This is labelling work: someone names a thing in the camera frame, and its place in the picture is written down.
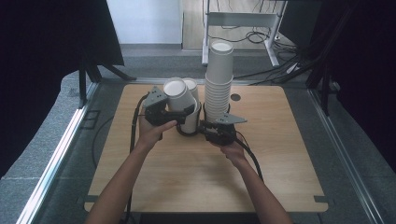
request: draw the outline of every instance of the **wooden tabletop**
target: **wooden tabletop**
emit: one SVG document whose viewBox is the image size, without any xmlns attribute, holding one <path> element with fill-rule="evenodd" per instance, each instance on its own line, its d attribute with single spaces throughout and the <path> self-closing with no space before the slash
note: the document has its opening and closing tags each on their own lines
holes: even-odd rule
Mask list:
<svg viewBox="0 0 396 224">
<path fill-rule="evenodd" d="M 128 156 L 134 109 L 151 88 L 125 86 L 88 198 L 101 193 Z M 203 103 L 205 86 L 198 88 Z M 256 155 L 268 188 L 288 212 L 326 211 L 326 203 L 315 202 L 314 196 L 324 194 L 283 89 L 232 86 L 234 93 L 241 99 L 230 100 L 230 113 L 247 119 L 235 128 Z M 85 209 L 89 211 L 92 205 L 86 202 Z M 132 210 L 254 212 L 240 174 L 219 149 L 201 134 L 186 137 L 176 128 L 165 132 L 148 154 L 134 186 Z"/>
</svg>

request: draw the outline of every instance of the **cup stack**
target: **cup stack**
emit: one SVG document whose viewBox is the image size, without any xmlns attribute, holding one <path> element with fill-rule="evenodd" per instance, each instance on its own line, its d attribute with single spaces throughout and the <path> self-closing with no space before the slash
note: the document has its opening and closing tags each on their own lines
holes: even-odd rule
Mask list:
<svg viewBox="0 0 396 224">
<path fill-rule="evenodd" d="M 194 105 L 194 112 L 186 117 L 185 123 L 180 124 L 179 128 L 184 134 L 196 133 L 201 111 L 196 81 L 193 78 L 172 77 L 163 84 L 163 91 L 168 96 L 169 111 L 183 111 Z"/>
<path fill-rule="evenodd" d="M 215 122 L 229 110 L 233 81 L 233 45 L 217 40 L 211 45 L 205 75 L 205 119 Z"/>
</svg>

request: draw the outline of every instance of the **black curtain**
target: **black curtain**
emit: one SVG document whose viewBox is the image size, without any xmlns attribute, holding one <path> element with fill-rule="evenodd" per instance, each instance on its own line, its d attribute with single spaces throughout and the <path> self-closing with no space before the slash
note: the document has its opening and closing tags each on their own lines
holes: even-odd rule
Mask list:
<svg viewBox="0 0 396 224">
<path fill-rule="evenodd" d="M 396 171 L 395 1 L 360 1 L 331 57 L 338 99 Z"/>
<path fill-rule="evenodd" d="M 0 3 L 0 176 L 50 112 L 82 55 L 123 65 L 106 0 Z"/>
</svg>

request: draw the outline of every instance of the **black cable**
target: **black cable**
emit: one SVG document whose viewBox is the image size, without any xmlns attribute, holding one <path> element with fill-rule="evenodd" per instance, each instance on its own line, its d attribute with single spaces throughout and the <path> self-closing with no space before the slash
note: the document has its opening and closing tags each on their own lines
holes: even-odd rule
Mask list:
<svg viewBox="0 0 396 224">
<path fill-rule="evenodd" d="M 107 123 L 109 123 L 109 122 L 110 122 L 111 120 L 113 120 L 113 119 L 114 119 L 114 116 L 112 116 L 111 118 L 107 119 L 107 120 L 99 127 L 98 131 L 96 131 L 95 137 L 92 139 L 91 154 L 92 154 L 92 163 L 93 163 L 93 166 L 95 167 L 95 169 L 96 169 L 96 167 L 98 166 L 98 164 L 97 164 L 97 162 L 96 162 L 96 159 L 95 159 L 95 142 L 96 142 L 96 138 L 98 137 L 99 132 L 103 129 L 103 127 L 105 127 L 105 125 L 106 125 Z"/>
<path fill-rule="evenodd" d="M 242 75 L 240 77 L 234 77 L 234 78 L 242 78 L 242 77 L 253 77 L 253 76 L 257 76 L 260 74 L 265 74 L 265 73 L 269 73 L 269 72 L 273 72 L 276 70 L 279 70 L 280 68 L 282 68 L 283 66 L 285 66 L 285 64 L 291 62 L 293 59 L 295 59 L 297 57 L 297 55 L 293 56 L 292 58 L 288 59 L 285 63 L 282 63 L 280 66 L 266 70 L 266 71 L 262 71 L 262 72 L 257 72 L 257 73 L 253 73 L 253 74 L 247 74 L 247 75 Z"/>
<path fill-rule="evenodd" d="M 134 109 L 134 117 L 132 119 L 132 130 L 131 130 L 131 145 L 129 147 L 129 153 L 131 153 L 134 150 L 134 142 L 136 139 L 136 124 L 137 124 L 137 118 L 139 117 L 139 110 L 140 110 L 140 106 L 142 105 L 142 102 L 147 99 L 149 96 L 149 94 L 147 93 L 146 95 L 142 96 L 142 98 L 140 98 L 139 102 L 137 103 L 136 108 Z M 128 203 L 126 205 L 126 217 L 124 222 L 127 223 L 128 219 L 131 215 L 131 204 L 132 204 L 132 193 L 129 196 L 128 199 Z"/>
<path fill-rule="evenodd" d="M 257 161 L 256 156 L 254 155 L 254 153 L 251 151 L 250 147 L 248 147 L 247 145 L 245 145 L 241 140 L 235 138 L 235 142 L 237 144 L 239 144 L 242 148 L 245 149 L 245 151 L 247 152 L 247 154 L 250 156 L 250 158 L 253 160 L 254 165 L 256 166 L 256 170 L 257 170 L 257 175 L 259 176 L 259 178 L 264 181 L 264 179 L 262 178 L 262 169 L 260 168 L 260 164 Z"/>
<path fill-rule="evenodd" d="M 247 143 L 246 145 L 241 140 L 239 140 L 238 138 L 232 136 L 230 133 L 227 133 L 227 132 L 224 132 L 224 131 L 222 131 L 221 133 L 224 133 L 227 137 L 232 138 L 237 144 L 239 144 L 239 146 L 241 146 L 247 152 L 247 154 L 253 160 L 254 165 L 256 166 L 257 175 L 259 176 L 259 178 L 262 181 L 264 181 L 264 179 L 262 178 L 262 169 L 260 168 L 260 164 L 257 161 L 256 156 L 254 155 L 254 153 L 251 151 L 250 147 L 248 146 L 248 141 L 246 140 L 245 136 L 240 133 L 242 138 L 244 139 L 244 141 Z"/>
</svg>

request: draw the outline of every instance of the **gray carpet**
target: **gray carpet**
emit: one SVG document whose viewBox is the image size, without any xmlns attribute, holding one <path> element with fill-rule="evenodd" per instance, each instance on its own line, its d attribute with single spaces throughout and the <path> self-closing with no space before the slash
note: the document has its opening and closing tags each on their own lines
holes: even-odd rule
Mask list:
<svg viewBox="0 0 396 224">
<path fill-rule="evenodd" d="M 236 77 L 269 68 L 270 62 L 265 56 L 234 59 Z M 119 69 L 136 77 L 205 77 L 199 56 L 128 57 L 125 67 Z M 100 70 L 104 79 L 93 97 L 91 113 L 78 130 L 78 138 L 66 154 L 35 223 L 82 223 L 87 216 L 83 204 L 94 174 L 94 164 L 99 160 L 111 118 L 126 84 L 106 69 L 101 67 Z M 250 78 L 262 80 L 267 76 Z M 370 223 L 304 88 L 305 79 L 306 76 L 300 76 L 282 86 L 330 208 L 323 214 L 292 213 L 293 221 L 301 224 Z M 74 73 L 64 80 L 59 99 L 35 139 L 0 181 L 1 223 L 15 223 L 18 219 L 77 106 L 78 76 Z M 333 95 L 329 106 L 334 125 L 373 194 L 385 223 L 396 223 L 395 174 Z M 88 119 L 95 115 L 98 115 L 96 123 Z"/>
</svg>

